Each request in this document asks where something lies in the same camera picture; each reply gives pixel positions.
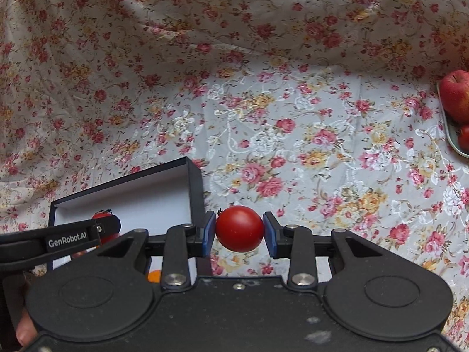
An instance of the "black mechanical arm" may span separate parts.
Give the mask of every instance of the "black mechanical arm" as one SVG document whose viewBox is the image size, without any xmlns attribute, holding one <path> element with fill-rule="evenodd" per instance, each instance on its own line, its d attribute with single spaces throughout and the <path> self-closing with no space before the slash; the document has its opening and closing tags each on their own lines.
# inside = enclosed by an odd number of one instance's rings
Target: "black mechanical arm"
<svg viewBox="0 0 469 352">
<path fill-rule="evenodd" d="M 344 229 L 315 236 L 281 227 L 267 212 L 269 254 L 290 259 L 286 282 L 191 280 L 188 259 L 210 254 L 215 220 L 209 211 L 203 226 L 182 224 L 160 236 L 135 229 L 37 279 L 26 307 L 39 335 L 25 352 L 457 351 L 440 334 L 453 304 L 447 284 Z M 38 234 L 44 251 L 49 240 Z M 0 244 L 14 235 L 0 236 Z M 152 256 L 163 256 L 160 284 L 146 279 Z M 318 282 L 320 256 L 329 258 L 329 282 Z M 0 263 L 0 271 L 12 271 L 12 263 Z"/>
</svg>

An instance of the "floral tablecloth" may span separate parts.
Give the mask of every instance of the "floral tablecloth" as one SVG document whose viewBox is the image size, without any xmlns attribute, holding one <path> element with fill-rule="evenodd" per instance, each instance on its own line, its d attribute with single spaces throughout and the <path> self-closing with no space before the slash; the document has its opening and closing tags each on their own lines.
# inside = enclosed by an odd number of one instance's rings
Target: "floral tablecloth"
<svg viewBox="0 0 469 352">
<path fill-rule="evenodd" d="M 469 350 L 469 168 L 435 82 L 466 0 L 0 0 L 0 232 L 181 155 L 207 209 L 351 229 L 442 276 Z M 216 244 L 215 274 L 282 274 Z"/>
</svg>

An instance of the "red apple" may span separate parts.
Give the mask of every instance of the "red apple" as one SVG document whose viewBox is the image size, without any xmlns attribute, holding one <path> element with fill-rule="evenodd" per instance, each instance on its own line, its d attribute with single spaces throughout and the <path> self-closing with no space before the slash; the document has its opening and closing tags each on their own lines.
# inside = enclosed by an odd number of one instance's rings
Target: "red apple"
<svg viewBox="0 0 469 352">
<path fill-rule="evenodd" d="M 453 120 L 469 124 L 469 72 L 450 72 L 439 83 L 439 91 L 443 108 Z"/>
</svg>

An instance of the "silver screw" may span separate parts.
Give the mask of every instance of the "silver screw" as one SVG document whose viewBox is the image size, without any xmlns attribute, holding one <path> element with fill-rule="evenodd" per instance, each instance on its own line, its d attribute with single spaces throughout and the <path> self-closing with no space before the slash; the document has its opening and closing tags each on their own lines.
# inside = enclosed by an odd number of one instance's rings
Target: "silver screw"
<svg viewBox="0 0 469 352">
<path fill-rule="evenodd" d="M 170 286 L 181 286 L 182 284 L 186 283 L 186 281 L 187 278 L 184 275 L 178 273 L 172 273 L 165 276 L 165 282 Z"/>
<path fill-rule="evenodd" d="M 311 274 L 299 273 L 292 276 L 292 282 L 297 286 L 309 286 L 315 281 Z"/>
<path fill-rule="evenodd" d="M 235 284 L 233 285 L 233 288 L 234 288 L 235 290 L 241 291 L 241 290 L 244 290 L 244 289 L 246 288 L 246 285 L 243 284 L 243 283 L 235 283 Z"/>
</svg>

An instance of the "circular black cover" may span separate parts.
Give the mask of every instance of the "circular black cover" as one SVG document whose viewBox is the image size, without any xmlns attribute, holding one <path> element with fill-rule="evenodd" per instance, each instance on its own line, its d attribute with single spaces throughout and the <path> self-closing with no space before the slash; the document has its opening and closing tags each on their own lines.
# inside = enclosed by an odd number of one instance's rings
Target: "circular black cover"
<svg viewBox="0 0 469 352">
<path fill-rule="evenodd" d="M 32 285 L 26 306 L 39 329 L 64 340 L 105 340 L 145 314 L 153 301 L 145 276 L 120 258 L 94 259 L 67 263 Z"/>
<path fill-rule="evenodd" d="M 439 329 L 453 295 L 437 275 L 404 261 L 370 257 L 347 266 L 325 289 L 332 314 L 349 329 L 383 340 L 405 340 Z"/>
</svg>

